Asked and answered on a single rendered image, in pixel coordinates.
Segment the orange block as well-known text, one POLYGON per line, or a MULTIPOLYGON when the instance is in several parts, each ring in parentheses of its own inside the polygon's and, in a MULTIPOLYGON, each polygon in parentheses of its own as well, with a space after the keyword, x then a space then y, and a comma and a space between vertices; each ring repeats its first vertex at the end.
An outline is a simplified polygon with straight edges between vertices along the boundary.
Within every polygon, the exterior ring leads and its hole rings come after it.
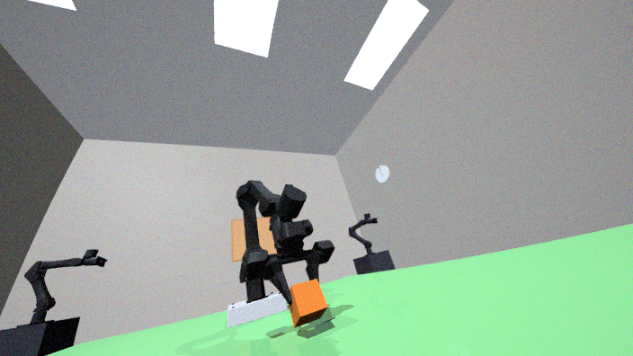
POLYGON ((292 303, 289 304, 293 327, 313 322, 325 313, 327 303, 318 280, 291 285, 292 303))

